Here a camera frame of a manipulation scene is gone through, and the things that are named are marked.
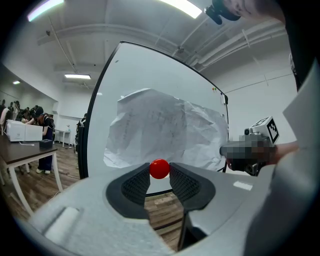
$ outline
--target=crumpled paper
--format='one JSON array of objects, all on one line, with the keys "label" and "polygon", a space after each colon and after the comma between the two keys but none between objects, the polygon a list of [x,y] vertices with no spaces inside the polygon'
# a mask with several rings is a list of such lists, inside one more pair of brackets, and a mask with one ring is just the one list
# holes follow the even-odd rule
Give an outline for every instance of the crumpled paper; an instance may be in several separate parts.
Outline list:
[{"label": "crumpled paper", "polygon": [[123,168],[165,159],[217,171],[225,163],[220,147],[228,130],[217,111],[154,89],[138,90],[117,103],[104,162]]}]

